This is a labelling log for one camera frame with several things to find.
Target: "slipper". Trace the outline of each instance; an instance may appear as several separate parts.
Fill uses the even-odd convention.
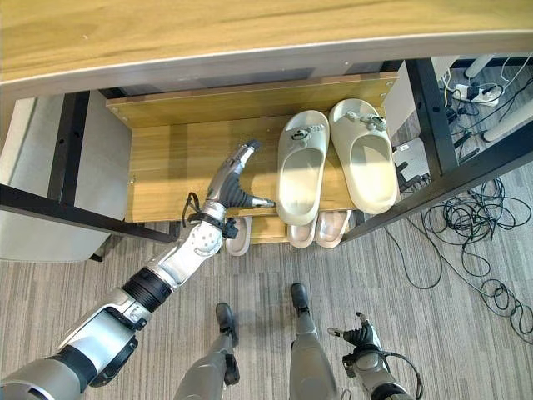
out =
[[[226,250],[232,256],[242,256],[250,247],[252,234],[252,217],[236,217],[235,228],[238,229],[234,239],[226,239]]]
[[[295,248],[306,248],[312,242],[315,237],[316,220],[318,219],[318,213],[315,218],[307,225],[287,225],[286,236],[289,239],[289,243]]]
[[[351,210],[323,211],[318,214],[315,242],[324,248],[336,247],[348,226]]]
[[[368,102],[349,98],[330,111],[329,122],[353,203],[369,214],[391,208],[398,181],[385,120]]]
[[[318,213],[330,130],[318,111],[295,115],[283,128],[277,153],[277,213],[289,225],[307,225]]]

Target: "black robot arm segment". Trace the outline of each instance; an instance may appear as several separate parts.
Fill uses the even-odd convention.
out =
[[[357,316],[361,320],[361,328],[343,331],[336,327],[330,327],[327,330],[332,336],[343,338],[355,346],[352,354],[347,354],[342,358],[342,366],[346,375],[350,378],[357,378],[371,400],[417,400],[422,398],[421,376],[412,362],[395,352],[383,351],[376,329],[370,324],[365,314],[358,312]],[[415,397],[407,394],[405,388],[391,375],[386,362],[387,357],[402,358],[413,368],[417,383]]]

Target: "wooden shoe rack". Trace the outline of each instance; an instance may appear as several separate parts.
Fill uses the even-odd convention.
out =
[[[126,220],[179,219],[187,194],[203,199],[221,162],[251,138],[262,148],[248,162],[242,188],[275,200],[277,143],[286,122],[308,109],[327,113],[344,98],[366,100],[384,116],[381,104],[395,80],[395,72],[384,72],[108,100],[107,108],[132,130]],[[353,208],[330,143],[320,209]],[[286,242],[275,208],[228,212],[246,215],[253,216],[252,243]]]

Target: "robotic hand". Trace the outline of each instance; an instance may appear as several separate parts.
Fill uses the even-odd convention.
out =
[[[336,327],[329,327],[327,332],[339,338],[343,338],[356,348],[352,354],[342,358],[342,365],[346,375],[350,378],[358,378],[359,383],[371,400],[414,400],[422,398],[423,386],[421,376],[415,366],[405,356],[393,352],[384,352],[381,348],[380,339],[376,329],[366,319],[365,314],[358,312],[361,320],[361,328],[351,331],[342,331]],[[386,358],[398,357],[413,368],[416,374],[416,396],[412,397],[391,375],[391,370]]]
[[[73,400],[87,386],[109,383],[137,347],[136,331],[144,328],[168,296],[218,252],[223,237],[235,237],[235,221],[226,221],[226,210],[275,206],[271,200],[245,193],[239,185],[247,160],[258,148],[259,142],[251,140],[221,165],[202,208],[191,193],[187,205],[193,198],[196,213],[188,218],[189,224],[177,241],[84,315],[67,333],[56,355],[30,362],[3,379],[0,398],[3,394],[6,400]]]

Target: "shoe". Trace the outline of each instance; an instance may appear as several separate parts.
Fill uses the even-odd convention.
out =
[[[291,285],[292,306],[296,309],[298,317],[302,313],[309,313],[309,305],[307,301],[307,290],[302,283],[294,282]]]
[[[351,210],[321,211],[316,223],[315,242],[324,248],[334,248],[342,240],[348,226]]]
[[[307,225],[287,225],[286,237],[289,239],[289,243],[295,248],[306,248],[313,243],[317,218],[318,214]]]
[[[226,302],[220,302],[215,307],[215,314],[217,315],[220,332],[230,334],[232,336],[232,346],[235,347],[239,343],[239,337],[237,336],[232,309]]]
[[[329,123],[353,203],[369,214],[391,208],[398,181],[385,120],[368,102],[348,98],[330,111]]]
[[[277,150],[277,213],[289,225],[307,225],[318,213],[330,141],[327,118],[318,111],[295,115],[283,128]]]

